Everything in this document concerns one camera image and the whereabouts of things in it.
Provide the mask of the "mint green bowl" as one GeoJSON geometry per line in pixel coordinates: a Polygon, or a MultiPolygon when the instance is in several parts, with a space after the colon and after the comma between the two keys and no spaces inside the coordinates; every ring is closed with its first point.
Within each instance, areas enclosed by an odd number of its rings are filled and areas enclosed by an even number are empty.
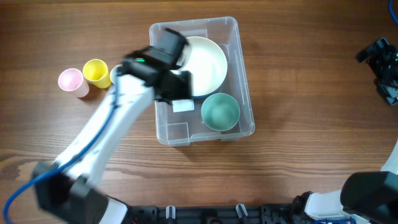
{"type": "Polygon", "coordinates": [[[231,95],[215,93],[201,106],[201,118],[206,126],[218,132],[232,129],[240,119],[240,105],[231,95]]]}

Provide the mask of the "yellow cup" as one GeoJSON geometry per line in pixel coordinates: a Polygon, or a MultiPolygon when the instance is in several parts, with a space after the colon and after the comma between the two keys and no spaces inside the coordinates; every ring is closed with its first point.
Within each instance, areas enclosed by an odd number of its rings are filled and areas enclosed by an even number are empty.
{"type": "Polygon", "coordinates": [[[107,64],[100,59],[92,59],[83,66],[83,76],[98,88],[108,88],[111,79],[107,64]]]}

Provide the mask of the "white paper label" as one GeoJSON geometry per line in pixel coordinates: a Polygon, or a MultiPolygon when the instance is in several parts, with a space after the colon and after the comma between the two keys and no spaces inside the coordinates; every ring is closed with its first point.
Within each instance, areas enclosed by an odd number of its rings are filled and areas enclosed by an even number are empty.
{"type": "Polygon", "coordinates": [[[195,104],[193,100],[174,100],[172,108],[174,113],[192,111],[195,109],[195,104]]]}

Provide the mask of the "clear plastic storage box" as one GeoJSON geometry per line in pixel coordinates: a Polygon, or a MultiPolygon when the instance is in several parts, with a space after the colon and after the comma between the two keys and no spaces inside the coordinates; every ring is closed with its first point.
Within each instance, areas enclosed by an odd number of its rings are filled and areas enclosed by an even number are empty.
{"type": "Polygon", "coordinates": [[[166,29],[172,29],[183,36],[205,37],[218,44],[226,55],[228,72],[219,93],[231,95],[240,105],[240,119],[230,130],[218,132],[206,126],[201,118],[201,106],[207,98],[191,99],[195,109],[174,113],[171,104],[155,103],[157,140],[163,145],[187,146],[191,142],[220,139],[231,141],[251,135],[255,130],[251,99],[249,96],[243,52],[238,23],[233,17],[217,17],[189,21],[161,22],[149,29],[150,43],[160,44],[160,37],[166,29]]]}

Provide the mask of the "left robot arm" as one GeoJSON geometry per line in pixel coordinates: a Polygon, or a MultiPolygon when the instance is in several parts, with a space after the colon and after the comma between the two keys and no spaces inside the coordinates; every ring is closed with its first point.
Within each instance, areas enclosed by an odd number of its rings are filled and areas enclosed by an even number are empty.
{"type": "Polygon", "coordinates": [[[174,73],[189,46],[186,37],[165,28],[155,45],[123,58],[114,85],[74,142],[53,164],[35,166],[39,208],[68,223],[126,222],[128,205],[96,186],[120,140],[154,101],[192,98],[191,73],[174,73]]]}

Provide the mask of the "cream white cup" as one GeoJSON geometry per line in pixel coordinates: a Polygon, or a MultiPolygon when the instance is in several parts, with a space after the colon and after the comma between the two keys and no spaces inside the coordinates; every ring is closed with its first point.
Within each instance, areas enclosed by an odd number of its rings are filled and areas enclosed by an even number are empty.
{"type": "Polygon", "coordinates": [[[122,65],[119,64],[119,65],[115,66],[115,67],[110,71],[109,76],[110,76],[110,80],[111,80],[111,83],[112,83],[112,84],[115,84],[115,83],[118,81],[118,77],[117,77],[118,69],[121,68],[121,67],[122,67],[122,65]]]}

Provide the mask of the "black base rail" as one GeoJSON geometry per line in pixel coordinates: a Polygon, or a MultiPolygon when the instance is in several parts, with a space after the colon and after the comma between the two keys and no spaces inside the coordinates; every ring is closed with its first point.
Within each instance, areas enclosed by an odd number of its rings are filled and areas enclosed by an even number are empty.
{"type": "Polygon", "coordinates": [[[313,223],[313,219],[291,204],[263,204],[227,207],[129,206],[125,224],[271,224],[313,223]]]}

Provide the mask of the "cream large bowl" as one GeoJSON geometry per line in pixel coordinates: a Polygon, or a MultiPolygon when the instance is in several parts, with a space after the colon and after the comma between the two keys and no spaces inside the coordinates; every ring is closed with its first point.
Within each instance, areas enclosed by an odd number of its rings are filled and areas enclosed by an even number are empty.
{"type": "Polygon", "coordinates": [[[221,47],[205,37],[187,37],[188,47],[183,50],[183,63],[175,74],[189,71],[192,74],[192,96],[216,90],[228,72],[226,55],[221,47]]]}

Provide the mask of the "dark blue large bowl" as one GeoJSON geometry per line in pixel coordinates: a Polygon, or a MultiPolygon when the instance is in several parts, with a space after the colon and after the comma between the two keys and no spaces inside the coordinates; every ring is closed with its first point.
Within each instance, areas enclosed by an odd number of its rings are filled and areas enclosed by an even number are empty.
{"type": "Polygon", "coordinates": [[[209,97],[210,95],[213,95],[213,94],[215,94],[215,93],[219,93],[219,91],[220,91],[221,88],[223,87],[224,83],[225,83],[225,81],[223,81],[223,82],[220,84],[220,86],[219,86],[216,90],[212,91],[211,93],[208,93],[208,94],[205,94],[205,95],[200,95],[200,96],[192,96],[192,99],[196,100],[196,99],[207,98],[207,97],[209,97]]]}

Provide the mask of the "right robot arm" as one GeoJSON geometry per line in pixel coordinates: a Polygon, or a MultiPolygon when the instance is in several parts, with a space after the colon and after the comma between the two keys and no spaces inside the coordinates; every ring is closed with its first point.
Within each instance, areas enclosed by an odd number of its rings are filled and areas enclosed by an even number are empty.
{"type": "MultiPolygon", "coordinates": [[[[380,96],[397,105],[397,47],[381,38],[356,58],[375,74],[380,96]]],[[[296,197],[289,218],[292,223],[397,223],[397,149],[381,170],[354,173],[340,190],[296,197]]]]}

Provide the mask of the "pink cup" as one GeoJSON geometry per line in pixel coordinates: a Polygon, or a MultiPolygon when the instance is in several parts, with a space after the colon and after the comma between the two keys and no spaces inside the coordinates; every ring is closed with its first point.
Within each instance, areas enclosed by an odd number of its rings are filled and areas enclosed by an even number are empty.
{"type": "Polygon", "coordinates": [[[59,87],[77,98],[85,97],[90,88],[82,72],[76,68],[64,70],[58,77],[59,87]]]}

